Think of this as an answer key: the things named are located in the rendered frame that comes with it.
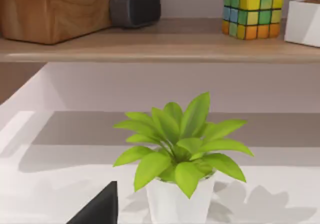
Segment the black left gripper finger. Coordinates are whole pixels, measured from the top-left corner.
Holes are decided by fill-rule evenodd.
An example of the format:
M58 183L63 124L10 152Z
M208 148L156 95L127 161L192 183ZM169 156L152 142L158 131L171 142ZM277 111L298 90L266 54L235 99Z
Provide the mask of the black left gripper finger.
M111 181L66 224L118 224L117 181Z

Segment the green plant in white pot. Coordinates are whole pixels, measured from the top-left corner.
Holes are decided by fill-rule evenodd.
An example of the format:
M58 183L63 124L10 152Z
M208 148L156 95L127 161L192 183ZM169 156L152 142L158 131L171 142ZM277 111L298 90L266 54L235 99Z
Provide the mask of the green plant in white pot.
M114 166L137 162L133 188L146 188L152 224L205 224L215 173L246 181L239 165L225 154L252 154L242 142L228 137L246 121L209 122L210 105L211 95L204 92L186 109L168 102L150 113L127 112L126 120L115 124L133 132L127 138L133 147Z

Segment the wooden shelf board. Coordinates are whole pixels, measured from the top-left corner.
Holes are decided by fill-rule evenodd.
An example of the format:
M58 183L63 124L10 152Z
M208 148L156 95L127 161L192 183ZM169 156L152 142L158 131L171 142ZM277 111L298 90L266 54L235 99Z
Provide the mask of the wooden shelf board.
M239 40L218 18L163 19L139 29L105 29L55 45L0 38L0 62L320 64L320 48L280 35Z

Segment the dark grey speaker box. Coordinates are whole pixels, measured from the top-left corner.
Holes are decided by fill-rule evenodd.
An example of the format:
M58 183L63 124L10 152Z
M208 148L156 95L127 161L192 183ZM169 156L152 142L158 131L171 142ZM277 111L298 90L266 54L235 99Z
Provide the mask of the dark grey speaker box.
M142 28L161 18L161 0L110 0L110 20L117 28Z

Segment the brown wooden block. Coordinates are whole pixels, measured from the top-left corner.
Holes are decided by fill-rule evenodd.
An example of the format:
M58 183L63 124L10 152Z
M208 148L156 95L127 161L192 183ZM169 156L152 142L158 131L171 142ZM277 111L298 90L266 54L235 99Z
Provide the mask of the brown wooden block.
M111 26L110 0L0 0L9 40L53 45Z

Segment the colourful puzzle cube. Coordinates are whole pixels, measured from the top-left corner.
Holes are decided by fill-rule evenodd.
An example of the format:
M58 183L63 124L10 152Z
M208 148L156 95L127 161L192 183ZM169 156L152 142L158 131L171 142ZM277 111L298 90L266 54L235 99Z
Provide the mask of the colourful puzzle cube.
M284 0L223 0L221 31L239 40L276 38Z

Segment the white square planter box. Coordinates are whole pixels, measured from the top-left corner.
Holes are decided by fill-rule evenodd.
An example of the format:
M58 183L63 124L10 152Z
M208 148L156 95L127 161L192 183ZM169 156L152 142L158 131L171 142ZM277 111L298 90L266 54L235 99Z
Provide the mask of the white square planter box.
M320 0L291 0L288 3L284 40L320 48Z

